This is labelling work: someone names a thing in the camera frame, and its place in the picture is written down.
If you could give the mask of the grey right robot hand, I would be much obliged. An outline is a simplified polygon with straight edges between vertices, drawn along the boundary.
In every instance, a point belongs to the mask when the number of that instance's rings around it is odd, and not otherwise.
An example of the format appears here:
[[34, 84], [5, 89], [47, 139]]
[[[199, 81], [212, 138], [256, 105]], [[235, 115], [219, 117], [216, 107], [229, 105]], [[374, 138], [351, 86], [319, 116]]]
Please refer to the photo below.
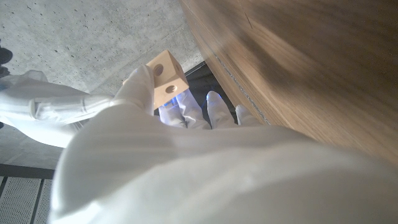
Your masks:
[[51, 83], [43, 72], [29, 70], [1, 78], [1, 122], [35, 141], [65, 148], [112, 99]]

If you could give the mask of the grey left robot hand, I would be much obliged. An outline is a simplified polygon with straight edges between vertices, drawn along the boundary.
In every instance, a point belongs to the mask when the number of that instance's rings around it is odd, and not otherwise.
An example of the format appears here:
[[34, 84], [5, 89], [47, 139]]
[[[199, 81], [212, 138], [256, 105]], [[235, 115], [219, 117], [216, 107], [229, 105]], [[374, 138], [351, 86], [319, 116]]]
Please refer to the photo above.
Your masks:
[[394, 166], [245, 110], [211, 130], [169, 126], [153, 97], [142, 65], [71, 140], [50, 223], [397, 222]]

